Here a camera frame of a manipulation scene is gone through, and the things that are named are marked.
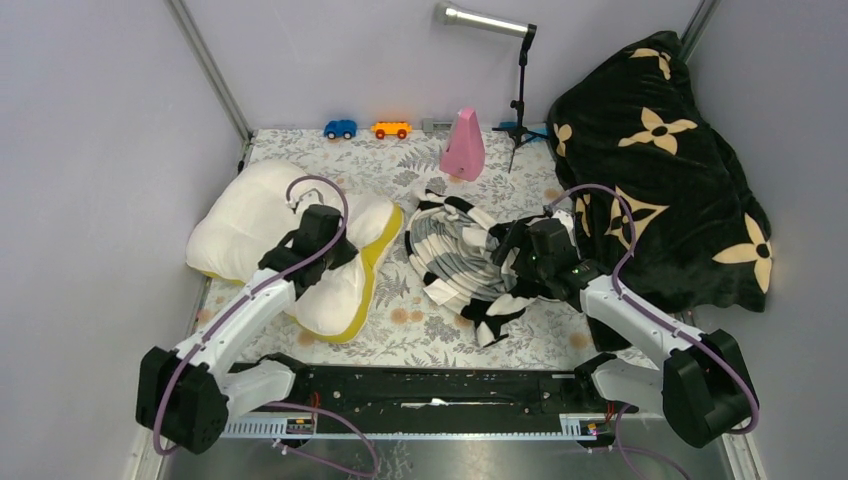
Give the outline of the blue toy car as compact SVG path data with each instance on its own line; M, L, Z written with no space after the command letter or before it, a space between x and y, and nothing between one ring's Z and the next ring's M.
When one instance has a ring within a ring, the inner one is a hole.
M329 121L323 130L323 136L327 139L350 140L357 135L358 125L354 120L339 119Z

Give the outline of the silver flashlight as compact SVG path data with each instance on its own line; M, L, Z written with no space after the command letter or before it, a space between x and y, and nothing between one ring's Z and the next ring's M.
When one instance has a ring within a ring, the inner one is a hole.
M464 26L482 31L508 35L522 40L518 54L518 98L510 102L510 108L516 113L516 123L510 128L495 128L495 131L497 132L505 132L513 141L513 148L508 168L508 171L511 171L515 155L520 148L528 144L531 140L547 139L546 135L533 132L524 124L526 67L528 64L529 51L537 34L537 26L532 23L517 23L512 20L463 9L449 1L440 1L436 3L434 7L434 18L438 23L443 25Z

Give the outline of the orange toy car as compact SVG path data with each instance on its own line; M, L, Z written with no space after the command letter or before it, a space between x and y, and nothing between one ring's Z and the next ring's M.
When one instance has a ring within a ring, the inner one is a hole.
M389 136L406 139L412 130L412 126L407 122L376 122L371 126L371 131L379 140Z

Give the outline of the floral patterned table cloth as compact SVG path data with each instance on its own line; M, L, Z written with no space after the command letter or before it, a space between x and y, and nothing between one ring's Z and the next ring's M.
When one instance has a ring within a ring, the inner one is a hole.
M503 133L483 136L486 163L473 182L439 168L446 138L414 132L379 140L360 132L330 140L318 130L264 129L255 135L248 164L286 160L331 179L347 195L377 194L406 214L423 190L463 198L504 222L538 213L561 194L548 145L515 148ZM529 370L570 370L593 358L597 329L564 303L539 300L509 322L506 338L477 345L471 321L435 304L424 291L401 242L378 270L374 298L360 333L344 344L324 342L285 314L275 317L241 352L254 361L284 353L304 363Z

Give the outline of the pink metronome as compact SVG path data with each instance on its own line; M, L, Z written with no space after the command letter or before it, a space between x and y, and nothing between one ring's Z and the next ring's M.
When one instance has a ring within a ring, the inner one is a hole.
M461 109L451 126L440 156L442 172L467 182L474 182L485 165L485 147L476 111Z

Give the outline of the black white striped pillow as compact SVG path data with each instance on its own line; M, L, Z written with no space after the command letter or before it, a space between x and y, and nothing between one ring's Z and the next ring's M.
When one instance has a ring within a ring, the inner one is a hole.
M545 217L532 215L527 227ZM425 293L471 321L477 346L505 339L504 326L522 316L539 299L511 269L518 248L502 265L492 263L498 245L497 222L482 208L456 196L430 189L417 193L417 205L404 232L404 248L412 268L422 278Z

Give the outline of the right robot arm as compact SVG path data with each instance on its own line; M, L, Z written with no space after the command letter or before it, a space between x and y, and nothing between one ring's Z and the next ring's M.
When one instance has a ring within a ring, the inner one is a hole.
M723 330L705 333L662 312L611 269L581 258L573 230L568 217L514 221L493 262L605 325L652 361L652 367L640 367L606 352L584 362L574 370L577 405L597 412L612 402L660 415L696 448L755 428L760 405L735 338Z

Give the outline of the white yellow pillow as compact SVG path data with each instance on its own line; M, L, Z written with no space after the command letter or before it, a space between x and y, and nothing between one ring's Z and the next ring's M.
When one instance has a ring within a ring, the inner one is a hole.
M392 200L340 195L287 161L255 163L228 185L195 227L186 263L207 276L246 283L261 257L299 226L302 214L295 214L289 203L310 188L322 191L325 205L348 212L346 238L359 253L342 267L325 271L286 312L317 338L345 343L364 326L377 272L404 227L404 212Z

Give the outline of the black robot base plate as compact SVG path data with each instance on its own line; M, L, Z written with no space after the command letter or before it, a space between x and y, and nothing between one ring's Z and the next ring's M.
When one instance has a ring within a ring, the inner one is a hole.
M321 435L594 437L621 402L572 371L304 365L287 402L318 407Z

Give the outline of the black floral patterned blanket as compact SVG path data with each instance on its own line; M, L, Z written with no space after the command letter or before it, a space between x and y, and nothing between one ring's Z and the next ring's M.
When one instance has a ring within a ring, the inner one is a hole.
M761 312L771 225L733 148L699 112L682 43L659 31L623 47L548 111L580 251L660 309Z

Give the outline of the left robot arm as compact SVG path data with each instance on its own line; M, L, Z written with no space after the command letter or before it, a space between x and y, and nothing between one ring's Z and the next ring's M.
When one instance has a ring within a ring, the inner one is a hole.
M163 456L184 448L208 450L226 424L277 402L296 411L309 401L310 385L294 367L260 360L235 372L246 346L270 321L294 303L322 275L354 259L346 238L349 208L313 204L259 260L240 293L205 327L171 349L152 347L142 358L135 404L136 422L153 435Z

